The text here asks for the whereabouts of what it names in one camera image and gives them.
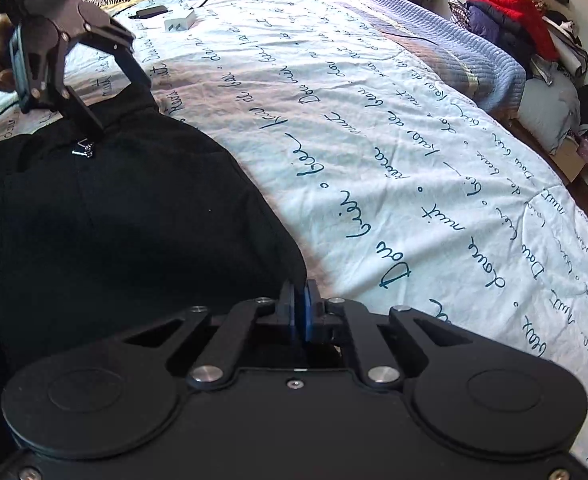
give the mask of red jacket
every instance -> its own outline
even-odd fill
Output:
[[[548,61],[556,61],[558,52],[548,28],[532,0],[481,0],[500,10],[503,14],[520,23],[529,32],[536,52]]]

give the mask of white bed sheet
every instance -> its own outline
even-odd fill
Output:
[[[162,112],[237,158],[322,294],[409,304],[552,359],[588,392],[588,221],[548,165],[329,1],[209,0],[188,32],[164,32],[167,14],[127,18],[202,1],[118,19]],[[86,102],[127,84],[84,47],[67,72]],[[15,98],[0,94],[0,111]],[[11,107],[0,140],[56,118]],[[588,464],[588,417],[573,451]]]

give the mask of human hand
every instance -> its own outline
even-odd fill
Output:
[[[12,34],[14,33],[14,25],[10,21],[7,14],[0,15],[0,56],[7,53],[8,44]],[[14,82],[14,73],[11,68],[5,68],[0,64],[0,91],[13,92],[16,90]]]

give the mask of silver rivet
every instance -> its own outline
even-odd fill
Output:
[[[223,370],[217,366],[203,365],[192,370],[192,378],[199,383],[213,383],[223,376]]]
[[[288,381],[288,388],[292,390],[300,390],[303,386],[305,386],[305,383],[300,379],[291,379]]]
[[[40,480],[41,476],[33,467],[25,467],[18,473],[19,480]]]
[[[376,366],[368,372],[368,377],[375,383],[393,383],[400,376],[398,370],[389,366]]]
[[[570,480],[570,473],[565,469],[557,469],[549,476],[549,480]]]

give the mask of black pants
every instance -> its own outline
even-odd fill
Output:
[[[92,110],[107,125],[93,158],[71,154],[67,120],[0,142],[0,391],[45,355],[304,286],[294,240],[223,147],[142,87]]]

